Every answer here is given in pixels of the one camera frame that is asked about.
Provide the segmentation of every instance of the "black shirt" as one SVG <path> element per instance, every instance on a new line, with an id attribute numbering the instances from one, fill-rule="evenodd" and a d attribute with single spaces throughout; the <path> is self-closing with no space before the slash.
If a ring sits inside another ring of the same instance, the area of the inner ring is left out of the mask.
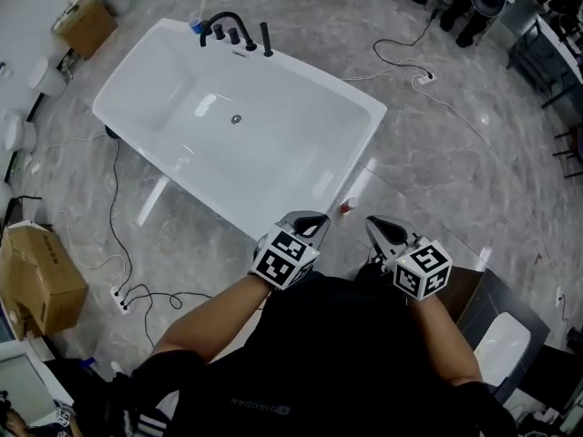
<path id="1" fill-rule="evenodd" d="M 174 391 L 164 435 L 517 435 L 484 384 L 453 387 L 435 375 L 403 297 L 378 280 L 316 273 L 274 292 L 243 348 L 206 366 L 192 351 L 155 355 L 132 374 L 128 400 L 142 412 Z"/>

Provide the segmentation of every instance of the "black pants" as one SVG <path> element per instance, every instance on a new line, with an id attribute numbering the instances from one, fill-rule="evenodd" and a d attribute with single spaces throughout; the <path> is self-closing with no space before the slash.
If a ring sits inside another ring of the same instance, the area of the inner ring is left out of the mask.
<path id="1" fill-rule="evenodd" d="M 447 9 L 442 15 L 442 21 L 449 25 L 453 25 L 454 21 L 469 10 L 471 6 L 472 0 L 455 0 L 449 9 Z M 484 16 L 475 10 L 465 29 L 460 33 L 459 40 L 471 43 L 476 34 L 479 34 L 486 29 L 488 19 L 487 16 Z"/>

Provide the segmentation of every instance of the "fiducial marker cube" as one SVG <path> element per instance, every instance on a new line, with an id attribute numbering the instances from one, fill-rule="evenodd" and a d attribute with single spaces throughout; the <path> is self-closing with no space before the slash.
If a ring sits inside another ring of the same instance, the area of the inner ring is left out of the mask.
<path id="1" fill-rule="evenodd" d="M 416 300 L 423 300 L 447 285 L 452 259 L 432 241 L 397 258 L 393 264 L 393 284 Z"/>
<path id="2" fill-rule="evenodd" d="M 310 271 L 318 256 L 319 251 L 273 225 L 253 261 L 251 272 L 285 290 Z"/>

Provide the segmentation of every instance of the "freestanding bathtub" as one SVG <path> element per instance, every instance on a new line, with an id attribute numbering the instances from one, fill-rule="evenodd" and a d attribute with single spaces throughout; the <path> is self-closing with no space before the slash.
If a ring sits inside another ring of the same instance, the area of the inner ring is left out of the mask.
<path id="1" fill-rule="evenodd" d="M 326 212 L 386 107 L 263 47 L 247 52 L 161 19 L 103 86 L 93 113 L 254 239 L 292 210 Z"/>

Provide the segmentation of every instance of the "toilet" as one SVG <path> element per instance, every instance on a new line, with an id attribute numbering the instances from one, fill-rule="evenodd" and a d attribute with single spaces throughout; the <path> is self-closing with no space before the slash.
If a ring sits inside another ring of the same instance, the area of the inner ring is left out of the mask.
<path id="1" fill-rule="evenodd" d="M 474 354 L 485 383 L 499 387 L 514 371 L 530 342 L 530 331 L 507 312 L 497 316 Z"/>
<path id="2" fill-rule="evenodd" d="M 20 114 L 5 111 L 2 116 L 2 126 L 5 132 L 4 145 L 6 150 L 16 152 L 23 149 L 32 152 L 36 146 L 35 125 L 24 121 Z"/>

